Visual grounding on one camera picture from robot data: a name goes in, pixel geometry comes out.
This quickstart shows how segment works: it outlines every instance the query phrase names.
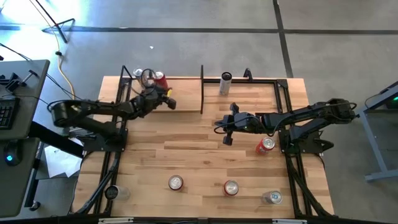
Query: red soda can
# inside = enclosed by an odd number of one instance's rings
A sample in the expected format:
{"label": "red soda can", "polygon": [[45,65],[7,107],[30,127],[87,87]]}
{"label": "red soda can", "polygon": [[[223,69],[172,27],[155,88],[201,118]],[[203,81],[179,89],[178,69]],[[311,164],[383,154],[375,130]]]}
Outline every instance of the red soda can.
{"label": "red soda can", "polygon": [[275,147],[275,142],[272,138],[264,138],[256,146],[256,153],[259,155],[265,155],[267,152],[271,151]]}
{"label": "red soda can", "polygon": [[239,191],[239,185],[235,180],[228,180],[223,187],[224,195],[235,196]]}
{"label": "red soda can", "polygon": [[169,88],[166,76],[163,74],[163,72],[155,72],[154,81],[156,85],[162,87],[165,90]]}

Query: computer mouse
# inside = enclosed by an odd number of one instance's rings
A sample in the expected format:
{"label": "computer mouse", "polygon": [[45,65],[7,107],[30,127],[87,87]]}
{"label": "computer mouse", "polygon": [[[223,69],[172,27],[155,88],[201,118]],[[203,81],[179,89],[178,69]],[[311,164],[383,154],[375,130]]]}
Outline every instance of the computer mouse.
{"label": "computer mouse", "polygon": [[9,141],[3,149],[4,159],[9,166],[16,166],[22,161],[22,146],[18,140]]}

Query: white paper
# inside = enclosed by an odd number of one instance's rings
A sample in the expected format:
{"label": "white paper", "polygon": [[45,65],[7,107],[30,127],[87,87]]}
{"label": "white paper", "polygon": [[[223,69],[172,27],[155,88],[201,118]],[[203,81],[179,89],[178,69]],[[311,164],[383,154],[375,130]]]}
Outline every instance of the white paper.
{"label": "white paper", "polygon": [[[79,145],[83,145],[78,139],[71,139]],[[70,177],[80,170],[81,158],[63,152],[56,147],[48,146],[44,149],[45,158],[47,160],[47,169],[50,178],[62,173],[66,173]]]}

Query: concrete floor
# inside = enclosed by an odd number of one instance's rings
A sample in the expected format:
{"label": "concrete floor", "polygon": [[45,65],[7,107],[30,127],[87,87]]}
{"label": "concrete floor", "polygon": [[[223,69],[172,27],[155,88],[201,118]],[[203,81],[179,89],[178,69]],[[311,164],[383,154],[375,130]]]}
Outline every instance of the concrete floor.
{"label": "concrete floor", "polygon": [[[77,26],[277,28],[272,0],[41,2],[57,21],[74,17]],[[279,5],[285,29],[398,29],[394,0],[279,0]],[[9,23],[32,26],[0,30],[0,42],[30,58],[51,60],[49,74],[67,88],[57,70],[54,37],[39,31],[45,23],[30,3],[8,0],[0,25]],[[255,77],[286,77],[278,34],[72,32],[69,38],[69,44],[62,43],[63,69],[82,98],[96,99],[102,77],[119,75],[121,65],[192,76],[199,75],[201,64],[207,75],[224,71],[240,75],[249,67]],[[294,77],[305,79],[311,103],[335,97],[362,106],[367,97],[398,79],[398,35],[289,34],[286,39]],[[0,49],[0,55],[22,60],[6,49]],[[46,81],[41,98],[53,101],[66,96]],[[60,131],[43,103],[35,120]],[[365,174],[379,168],[360,120],[327,127],[323,139],[335,143],[324,157],[335,213],[398,223],[398,178],[371,184],[364,180]],[[396,166],[398,152],[388,152],[386,157],[389,166],[394,162]],[[75,181],[41,180],[36,199],[44,206],[36,212],[23,210],[17,218],[66,214]]]}

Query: small red object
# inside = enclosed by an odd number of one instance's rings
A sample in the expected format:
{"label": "small red object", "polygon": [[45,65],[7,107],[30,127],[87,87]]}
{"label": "small red object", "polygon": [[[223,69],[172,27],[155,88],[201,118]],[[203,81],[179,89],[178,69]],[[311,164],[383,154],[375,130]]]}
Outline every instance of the small red object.
{"label": "small red object", "polygon": [[166,76],[163,74],[163,72],[155,72],[154,81],[156,85],[161,86],[165,90],[169,88]]}
{"label": "small red object", "polygon": [[275,147],[275,142],[272,138],[264,138],[256,146],[256,153],[259,155],[265,155]]}

